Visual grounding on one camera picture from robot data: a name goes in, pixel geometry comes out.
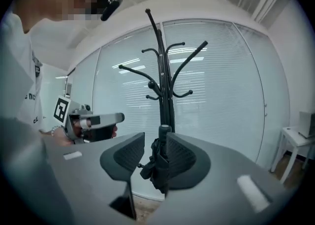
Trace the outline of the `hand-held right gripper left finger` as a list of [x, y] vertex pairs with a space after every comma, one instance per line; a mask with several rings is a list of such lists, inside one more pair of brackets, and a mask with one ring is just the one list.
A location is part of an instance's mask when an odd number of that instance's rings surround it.
[[136, 211], [131, 191], [131, 176], [144, 155], [145, 134], [143, 132], [123, 136], [123, 141], [104, 151], [100, 156], [102, 169], [114, 181], [125, 182], [121, 195], [109, 206], [121, 214], [136, 220]]

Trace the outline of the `person's left hand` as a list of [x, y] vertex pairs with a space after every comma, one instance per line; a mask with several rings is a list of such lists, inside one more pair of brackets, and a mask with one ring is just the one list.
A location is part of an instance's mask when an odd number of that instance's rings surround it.
[[[82, 129], [80, 126], [80, 122], [78, 120], [74, 120], [72, 127], [73, 133], [77, 136], [77, 138], [80, 138]], [[69, 146], [74, 144], [74, 141], [66, 135], [65, 130], [62, 127], [58, 127], [54, 130], [53, 137], [61, 146]]]

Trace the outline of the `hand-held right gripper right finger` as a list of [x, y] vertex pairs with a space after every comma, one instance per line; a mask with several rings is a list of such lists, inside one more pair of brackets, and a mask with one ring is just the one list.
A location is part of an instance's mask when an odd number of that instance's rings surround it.
[[193, 137], [173, 132], [167, 134], [168, 188], [170, 190], [191, 189], [208, 175], [211, 160], [200, 144], [201, 140]]

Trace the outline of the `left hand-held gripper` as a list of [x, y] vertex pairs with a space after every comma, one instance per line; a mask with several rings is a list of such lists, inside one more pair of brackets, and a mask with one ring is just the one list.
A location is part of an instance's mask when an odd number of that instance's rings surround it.
[[[62, 127], [66, 135], [74, 141], [74, 144], [98, 142], [116, 137], [117, 126], [125, 120], [123, 113], [94, 115], [87, 104], [79, 104], [66, 97], [59, 96], [56, 102], [54, 119], [59, 124], [53, 131]], [[81, 137], [73, 133], [73, 121], [78, 120], [81, 126]]]

